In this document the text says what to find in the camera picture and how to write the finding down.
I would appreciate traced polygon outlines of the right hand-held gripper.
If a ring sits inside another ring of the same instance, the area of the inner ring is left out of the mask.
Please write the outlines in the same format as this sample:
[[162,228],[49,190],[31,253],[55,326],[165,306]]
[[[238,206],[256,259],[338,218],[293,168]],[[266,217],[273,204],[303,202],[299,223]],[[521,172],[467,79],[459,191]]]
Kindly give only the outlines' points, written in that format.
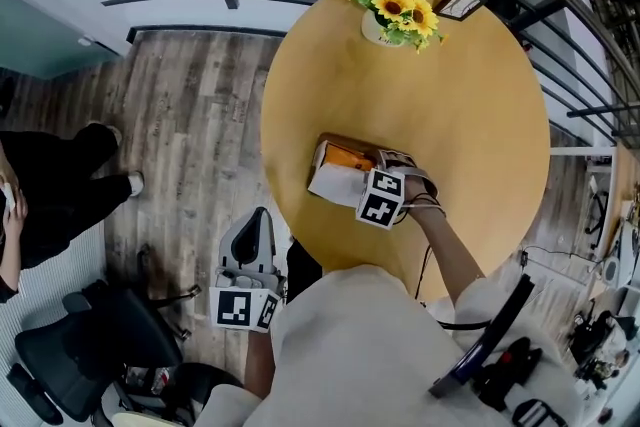
[[427,173],[409,154],[378,149],[376,165],[368,172],[364,193],[356,208],[356,219],[368,225],[390,230],[398,216],[412,208],[417,200],[406,200],[406,178],[422,182],[425,197],[438,203],[438,189]]

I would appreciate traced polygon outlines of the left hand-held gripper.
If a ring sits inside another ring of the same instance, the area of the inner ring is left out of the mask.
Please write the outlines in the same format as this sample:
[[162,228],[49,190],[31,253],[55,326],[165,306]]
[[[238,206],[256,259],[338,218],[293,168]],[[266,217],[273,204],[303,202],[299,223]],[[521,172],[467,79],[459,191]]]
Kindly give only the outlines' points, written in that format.
[[213,326],[269,331],[286,282],[274,265],[275,255],[273,220],[266,208],[254,209],[230,226],[221,239],[221,262],[209,289]]

